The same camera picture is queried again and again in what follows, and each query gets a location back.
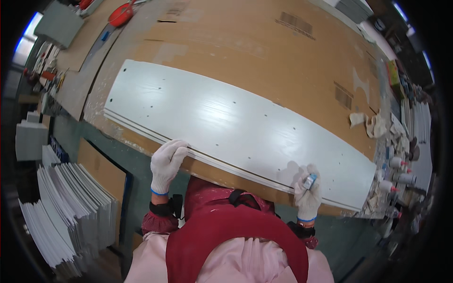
black wrist strap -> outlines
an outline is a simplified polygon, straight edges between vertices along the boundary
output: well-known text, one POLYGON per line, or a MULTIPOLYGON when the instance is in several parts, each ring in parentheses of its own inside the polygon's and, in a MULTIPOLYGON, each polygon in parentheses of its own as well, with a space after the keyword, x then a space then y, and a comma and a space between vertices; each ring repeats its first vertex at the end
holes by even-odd
POLYGON ((183 196, 174 194, 167 203, 154 205, 149 202, 149 210, 157 216, 169 216, 173 213, 176 218, 181 218, 181 210, 183 207, 183 196))
POLYGON ((149 202, 149 210, 157 216, 169 216, 174 212, 173 201, 169 199, 167 203, 162 203, 155 205, 152 202, 149 202))
POLYGON ((301 225, 298 225, 292 221, 288 222, 286 225, 296 234, 299 239, 307 239, 315 235, 316 230, 314 227, 304 228, 301 225))

window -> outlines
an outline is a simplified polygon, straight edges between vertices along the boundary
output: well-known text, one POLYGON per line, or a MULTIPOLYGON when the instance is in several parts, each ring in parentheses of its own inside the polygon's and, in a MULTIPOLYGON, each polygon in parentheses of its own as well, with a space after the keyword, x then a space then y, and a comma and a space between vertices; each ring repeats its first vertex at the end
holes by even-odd
POLYGON ((36 12, 34 14, 33 18, 25 29, 22 38, 17 44, 16 51, 13 56, 13 63, 24 66, 25 62, 27 62, 34 42, 38 38, 36 35, 34 35, 34 29, 36 28, 36 25, 38 25, 42 17, 43 15, 41 13, 36 12))

cardboard box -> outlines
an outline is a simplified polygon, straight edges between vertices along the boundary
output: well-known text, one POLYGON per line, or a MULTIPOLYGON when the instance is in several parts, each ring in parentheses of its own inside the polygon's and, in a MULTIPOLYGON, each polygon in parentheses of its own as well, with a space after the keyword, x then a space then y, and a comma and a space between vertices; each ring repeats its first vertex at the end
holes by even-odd
POLYGON ((160 21, 137 39, 134 60, 253 92, 373 159, 376 141, 365 127, 350 129, 348 117, 379 111, 374 48, 337 18, 299 0, 191 0, 160 21))
POLYGON ((395 60, 387 62, 387 71, 389 73, 390 87, 400 99, 405 99, 406 94, 400 82, 400 75, 398 74, 398 66, 395 60))

small glue bottle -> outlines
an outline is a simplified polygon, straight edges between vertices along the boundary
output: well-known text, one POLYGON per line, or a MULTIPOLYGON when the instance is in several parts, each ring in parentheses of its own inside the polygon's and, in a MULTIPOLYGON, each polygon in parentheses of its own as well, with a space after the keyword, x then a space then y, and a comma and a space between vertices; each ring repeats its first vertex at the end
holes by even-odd
POLYGON ((382 192, 386 192, 386 193, 399 192, 399 190, 395 186, 393 186, 393 183, 390 181, 387 181, 387 180, 382 180, 379 182, 379 189, 382 192))
POLYGON ((392 157, 392 159, 390 159, 390 162, 389 162, 389 165, 390 167, 392 168, 395 168, 395 169, 401 169, 404 165, 407 165, 408 163, 407 162, 404 162, 401 157, 392 157))

blue tool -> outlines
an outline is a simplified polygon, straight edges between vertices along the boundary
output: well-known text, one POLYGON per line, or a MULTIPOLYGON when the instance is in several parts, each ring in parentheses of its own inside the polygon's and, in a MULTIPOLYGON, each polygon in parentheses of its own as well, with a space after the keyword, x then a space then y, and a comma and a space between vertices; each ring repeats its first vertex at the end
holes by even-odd
POLYGON ((102 40, 102 41, 106 41, 106 40, 107 40, 107 37, 109 37, 109 34, 110 34, 110 33, 109 33, 108 31, 106 31, 106 33, 104 33, 104 35, 101 37, 101 40, 102 40))

